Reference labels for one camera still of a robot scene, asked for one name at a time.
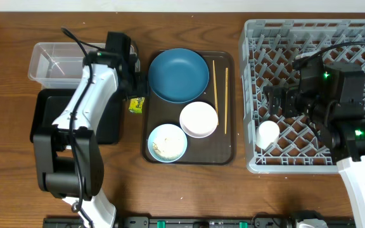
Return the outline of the yellow green snack wrapper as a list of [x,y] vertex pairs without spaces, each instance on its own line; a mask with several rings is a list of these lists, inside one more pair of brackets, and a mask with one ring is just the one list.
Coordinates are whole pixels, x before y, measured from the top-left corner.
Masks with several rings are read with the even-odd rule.
[[144,101],[144,97],[132,98],[129,103],[129,111],[131,113],[141,114],[143,112]]

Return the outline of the light blue bowl with food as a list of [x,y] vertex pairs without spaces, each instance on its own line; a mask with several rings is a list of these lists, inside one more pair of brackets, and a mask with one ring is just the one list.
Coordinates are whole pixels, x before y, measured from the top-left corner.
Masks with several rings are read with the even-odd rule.
[[172,163],[186,152],[188,140],[184,131],[174,124],[162,124],[154,128],[148,136],[149,154],[162,163]]

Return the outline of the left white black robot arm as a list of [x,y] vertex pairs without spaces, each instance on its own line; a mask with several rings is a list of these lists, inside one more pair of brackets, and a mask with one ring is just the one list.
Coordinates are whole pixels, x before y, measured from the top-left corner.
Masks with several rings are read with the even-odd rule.
[[138,55],[131,51],[90,51],[63,111],[49,125],[42,124],[44,113],[34,115],[30,136],[39,188],[68,203],[86,227],[115,225],[116,208],[102,189],[104,163],[96,132],[114,95],[148,93],[137,64]]

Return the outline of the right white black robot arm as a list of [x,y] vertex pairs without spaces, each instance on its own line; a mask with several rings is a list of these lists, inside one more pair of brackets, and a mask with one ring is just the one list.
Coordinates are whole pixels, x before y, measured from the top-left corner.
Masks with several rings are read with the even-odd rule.
[[354,63],[310,61],[300,82],[265,86],[270,114],[303,115],[317,125],[346,186],[356,227],[365,227],[365,72]]

